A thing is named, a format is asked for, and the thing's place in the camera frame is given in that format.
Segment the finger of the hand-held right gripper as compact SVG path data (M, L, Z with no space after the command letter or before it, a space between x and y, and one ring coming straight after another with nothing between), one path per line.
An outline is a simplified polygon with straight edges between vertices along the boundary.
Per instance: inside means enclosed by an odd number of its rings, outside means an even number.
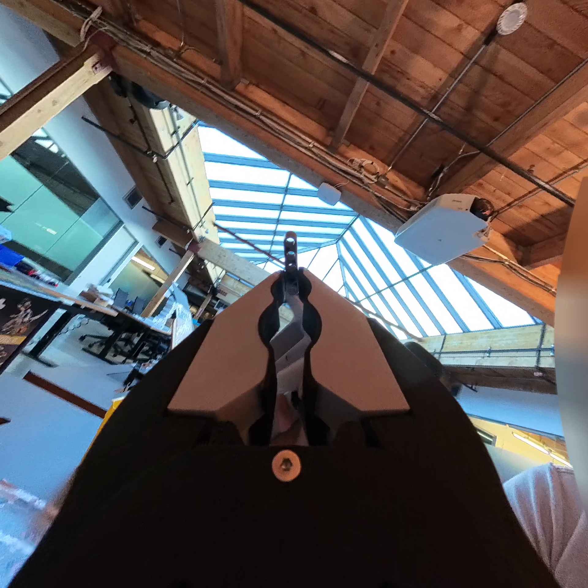
M298 393L302 390L306 349L311 343L300 320L294 320L280 330L270 344L275 357L277 394Z

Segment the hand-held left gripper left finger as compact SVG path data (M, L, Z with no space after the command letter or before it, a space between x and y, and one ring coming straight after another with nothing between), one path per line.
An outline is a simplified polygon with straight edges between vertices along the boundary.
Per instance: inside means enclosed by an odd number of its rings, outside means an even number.
M269 360L259 320L275 301L279 278L270 274L216 315L168 404L171 413L231 422L250 444L249 430L264 415L259 390Z

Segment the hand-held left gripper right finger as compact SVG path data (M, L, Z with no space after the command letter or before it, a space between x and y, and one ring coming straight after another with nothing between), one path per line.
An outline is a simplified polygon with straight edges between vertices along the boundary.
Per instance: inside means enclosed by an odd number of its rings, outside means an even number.
M408 401L368 317L307 269L299 270L304 353L301 412L310 445L348 422L408 413Z

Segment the dark grey technic beam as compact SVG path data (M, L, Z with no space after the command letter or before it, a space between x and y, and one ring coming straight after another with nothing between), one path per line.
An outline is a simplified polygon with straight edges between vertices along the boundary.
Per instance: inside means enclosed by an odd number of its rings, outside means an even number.
M298 267L298 237L288 231L283 239L284 271L282 276L285 304L292 310L300 302L300 292L305 293L303 274Z

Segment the background wooden desk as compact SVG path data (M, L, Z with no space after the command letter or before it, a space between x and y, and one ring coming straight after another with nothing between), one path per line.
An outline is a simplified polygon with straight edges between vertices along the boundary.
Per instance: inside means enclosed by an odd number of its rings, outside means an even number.
M155 326L148 319L129 312L124 306L90 301L88 293L66 298L70 305L64 314L83 317L96 323L107 333L84 332L79 336L82 351L107 364L130 364L140 359L157 359L171 348L169 327Z

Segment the person's right hand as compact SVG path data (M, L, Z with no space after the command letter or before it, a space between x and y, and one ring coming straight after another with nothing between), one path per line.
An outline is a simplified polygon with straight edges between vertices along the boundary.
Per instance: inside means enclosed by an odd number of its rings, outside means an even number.
M308 446L302 420L285 394L276 396L270 445Z

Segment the white poster board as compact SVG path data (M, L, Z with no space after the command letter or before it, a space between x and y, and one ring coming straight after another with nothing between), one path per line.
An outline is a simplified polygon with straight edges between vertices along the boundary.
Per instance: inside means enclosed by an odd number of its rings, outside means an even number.
M171 350L173 350L192 334L194 323L189 301L183 290L173 283L171 293L174 300L171 326Z

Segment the yellow plastic bin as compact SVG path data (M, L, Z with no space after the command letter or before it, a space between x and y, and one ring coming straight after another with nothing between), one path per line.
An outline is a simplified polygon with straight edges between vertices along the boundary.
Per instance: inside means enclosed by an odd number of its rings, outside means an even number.
M102 421L101 421L101 423L99 425L98 430L96 431L95 436L93 437L93 439L92 439L91 443L89 444L86 452L84 453L84 456L82 458L82 461L85 460L86 456L88 455L89 451L92 448L92 445L95 443L96 439L99 437L99 435L100 435L101 431L103 430L104 426L106 425L106 423L108 422L108 420L112 417L114 411L121 404L122 401L123 401L123 397L115 398L112 401L110 407L107 409L106 414L105 414L104 418L102 419Z

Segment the white ceiling projector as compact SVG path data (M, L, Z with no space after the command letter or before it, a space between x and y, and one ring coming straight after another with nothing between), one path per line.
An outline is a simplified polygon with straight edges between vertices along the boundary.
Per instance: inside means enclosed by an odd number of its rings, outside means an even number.
M494 206L472 194L443 194L398 229L395 243L431 265L447 263L488 242Z

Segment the blue robot kit box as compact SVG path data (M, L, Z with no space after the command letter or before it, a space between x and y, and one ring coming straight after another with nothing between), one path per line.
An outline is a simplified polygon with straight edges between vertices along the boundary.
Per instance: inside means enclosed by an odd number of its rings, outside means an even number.
M1 373L59 305L56 299L1 285Z

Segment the round white ceiling detector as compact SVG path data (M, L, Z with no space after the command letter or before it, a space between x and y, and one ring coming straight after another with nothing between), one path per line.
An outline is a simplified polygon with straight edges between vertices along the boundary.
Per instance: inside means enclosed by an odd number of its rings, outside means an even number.
M498 17L496 35L508 36L518 31L526 21L528 10L528 5L524 1L510 4Z

